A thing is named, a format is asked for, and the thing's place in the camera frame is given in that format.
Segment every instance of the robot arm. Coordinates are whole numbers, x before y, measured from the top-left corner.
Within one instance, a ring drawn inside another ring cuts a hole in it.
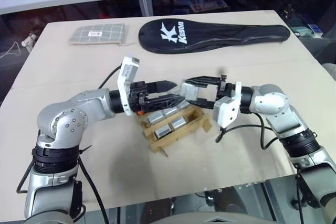
[[[125,58],[118,77],[119,90],[81,92],[70,100],[51,104],[38,115],[40,134],[32,151],[34,166],[26,197],[25,223],[72,223],[82,206],[78,172],[79,144],[84,130],[116,113],[150,112],[175,106],[178,95],[148,99],[150,93],[166,92],[176,84],[169,81],[133,82],[139,60]]]
[[[213,119],[221,131],[241,113],[263,115],[279,141],[289,154],[293,166],[298,169],[299,185],[304,198],[312,207],[321,207],[327,223],[336,221],[336,164],[327,151],[316,141],[312,132],[297,110],[290,105],[288,97],[276,85],[242,87],[226,83],[226,76],[220,78],[196,77],[185,81],[193,85],[193,93],[208,84],[217,86],[216,101],[196,98],[189,100],[194,105],[213,109]]]

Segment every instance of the black racket cover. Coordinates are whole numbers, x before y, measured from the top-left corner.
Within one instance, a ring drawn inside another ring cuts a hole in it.
[[[231,25],[164,18],[150,21],[139,30],[140,45],[159,54],[201,52],[219,47],[262,42],[282,42],[290,35],[282,25]]]

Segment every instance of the wooden pallet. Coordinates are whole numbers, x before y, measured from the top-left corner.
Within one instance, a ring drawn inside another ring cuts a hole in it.
[[[173,131],[172,133],[169,133],[161,139],[158,139],[156,137],[155,131],[158,128],[171,123],[180,116],[183,116],[187,121],[187,124],[185,126]],[[146,122],[146,118],[147,115],[139,116],[140,123],[143,128],[143,133],[145,134],[149,142],[150,148],[153,152],[161,151],[165,155],[166,153],[163,149],[168,147],[169,145],[196,131],[200,127],[202,127],[205,132],[208,132],[212,127],[209,121],[209,115],[204,114],[201,108],[194,105],[190,105],[187,108],[178,111],[176,114],[164,119],[163,121],[155,125],[150,125],[148,122]]]

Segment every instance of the silver metal block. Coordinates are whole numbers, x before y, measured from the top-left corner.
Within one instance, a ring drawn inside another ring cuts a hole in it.
[[[158,128],[156,131],[155,131],[155,135],[157,136],[158,139],[166,136],[167,134],[171,133],[172,130],[170,129],[169,125],[166,124],[160,128]]]
[[[186,100],[184,100],[183,102],[180,102],[177,107],[182,110],[185,109],[186,107],[190,106],[190,103],[188,103]]]
[[[168,118],[169,116],[175,114],[178,111],[177,107],[172,107],[163,110],[163,114]]]
[[[150,124],[158,123],[158,122],[162,121],[163,119],[164,119],[164,114],[163,114],[162,110],[155,111],[148,116],[148,122]]]
[[[187,121],[184,119],[183,116],[180,116],[179,118],[176,118],[174,121],[171,122],[173,130],[177,130],[178,128],[181,128],[182,126],[185,126],[187,124]]]

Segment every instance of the beige tabletop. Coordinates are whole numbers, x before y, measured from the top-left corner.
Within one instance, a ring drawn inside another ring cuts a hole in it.
[[[216,13],[180,16],[199,22],[274,25],[283,21],[274,11]],[[283,43],[231,46],[180,55],[159,55],[141,48],[138,31],[146,22],[161,17],[83,20],[48,24],[0,107],[0,221],[24,218],[25,195],[16,186],[31,160],[36,143],[36,117],[55,102],[80,91],[95,89],[124,56],[140,59],[136,81],[182,79],[201,75],[228,75],[228,82],[244,86],[279,85],[292,105],[318,135],[317,140],[336,160],[336,85],[303,44],[291,33]],[[79,27],[125,23],[125,45],[69,45]],[[117,88],[117,75],[106,87]],[[214,98],[215,90],[202,91]],[[254,115],[240,114],[233,125],[258,123]],[[132,116],[88,128],[80,147],[92,144],[82,155],[106,208],[135,204],[238,184],[286,176],[295,171],[284,148],[275,142],[267,151],[259,146],[260,129],[230,132],[215,143],[219,127],[202,129],[166,148],[169,158],[153,154]],[[266,139],[274,137],[267,132]],[[87,181],[83,202],[90,210],[99,208]]]

